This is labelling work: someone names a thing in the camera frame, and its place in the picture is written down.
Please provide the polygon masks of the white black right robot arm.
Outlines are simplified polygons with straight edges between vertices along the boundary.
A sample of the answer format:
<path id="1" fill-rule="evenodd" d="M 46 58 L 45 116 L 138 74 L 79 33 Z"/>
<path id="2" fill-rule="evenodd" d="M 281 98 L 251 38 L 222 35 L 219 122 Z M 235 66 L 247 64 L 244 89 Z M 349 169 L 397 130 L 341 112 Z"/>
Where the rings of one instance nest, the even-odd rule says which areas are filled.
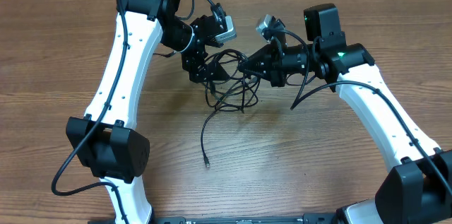
<path id="1" fill-rule="evenodd" d="M 282 87 L 299 73 L 324 80 L 358 116 L 373 138 L 388 174 L 374 197 L 334 213 L 305 213 L 302 223 L 437 223 L 451 217 L 451 152 L 410 118 L 385 84 L 374 58 L 349 45 L 333 4 L 304 11 L 307 38 L 288 46 L 281 20 L 256 26 L 266 46 L 239 65 L 248 75 Z"/>

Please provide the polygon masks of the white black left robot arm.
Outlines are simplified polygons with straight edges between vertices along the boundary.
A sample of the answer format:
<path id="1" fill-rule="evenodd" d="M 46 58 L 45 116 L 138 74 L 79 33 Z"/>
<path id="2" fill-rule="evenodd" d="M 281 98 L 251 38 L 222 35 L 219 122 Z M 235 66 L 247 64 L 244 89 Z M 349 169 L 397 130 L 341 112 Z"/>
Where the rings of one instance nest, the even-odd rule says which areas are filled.
<path id="1" fill-rule="evenodd" d="M 149 140 L 136 131 L 145 75 L 159 45 L 180 54 L 194 83 L 222 81 L 227 73 L 207 61 L 206 47 L 221 47 L 235 37 L 231 16 L 220 4 L 211 14 L 187 23 L 177 16 L 180 0 L 117 0 L 115 39 L 97 92 L 81 118 L 72 117 L 66 135 L 71 158 L 80 160 L 107 189 L 115 223 L 151 223 L 143 173 Z"/>

